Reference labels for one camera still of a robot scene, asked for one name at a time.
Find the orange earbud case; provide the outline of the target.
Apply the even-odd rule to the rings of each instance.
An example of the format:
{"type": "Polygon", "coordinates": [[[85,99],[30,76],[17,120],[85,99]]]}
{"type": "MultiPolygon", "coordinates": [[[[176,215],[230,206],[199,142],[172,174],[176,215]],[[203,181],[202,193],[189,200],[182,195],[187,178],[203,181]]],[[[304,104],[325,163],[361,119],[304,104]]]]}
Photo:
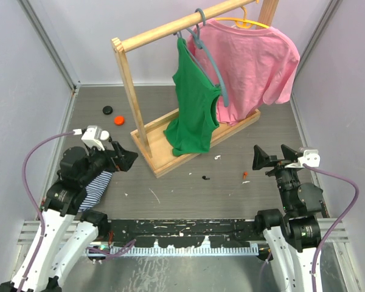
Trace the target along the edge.
{"type": "Polygon", "coordinates": [[[116,116],[114,118],[114,123],[116,125],[123,125],[125,123],[125,118],[123,116],[116,116]]]}

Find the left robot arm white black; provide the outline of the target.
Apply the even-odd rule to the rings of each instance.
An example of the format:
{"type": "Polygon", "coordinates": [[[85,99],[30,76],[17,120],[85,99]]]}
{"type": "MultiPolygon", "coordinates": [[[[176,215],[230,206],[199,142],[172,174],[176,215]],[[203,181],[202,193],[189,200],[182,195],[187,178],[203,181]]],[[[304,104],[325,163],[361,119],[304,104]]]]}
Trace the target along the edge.
{"type": "Polygon", "coordinates": [[[63,153],[58,179],[47,191],[40,226],[18,272],[0,291],[61,291],[78,259],[94,240],[109,236],[107,214],[87,210],[69,240],[62,244],[68,227],[87,196],[86,187],[103,172],[127,172],[136,152],[118,142],[112,149],[72,147],[63,153]]]}

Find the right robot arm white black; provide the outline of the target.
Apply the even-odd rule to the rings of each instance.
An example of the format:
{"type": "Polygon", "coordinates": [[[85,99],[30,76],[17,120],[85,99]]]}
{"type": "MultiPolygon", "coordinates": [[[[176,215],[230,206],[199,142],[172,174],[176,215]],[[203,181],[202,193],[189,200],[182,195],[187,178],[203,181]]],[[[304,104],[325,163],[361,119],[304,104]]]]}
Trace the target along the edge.
{"type": "Polygon", "coordinates": [[[305,165],[318,167],[317,150],[296,151],[281,146],[283,158],[268,155],[254,146],[253,170],[268,167],[266,176],[276,179],[283,209],[260,210],[254,219],[255,234],[266,240],[270,262],[280,291],[322,291],[319,271],[321,229],[316,214],[322,211],[323,191],[301,183],[297,175],[305,165]]]}

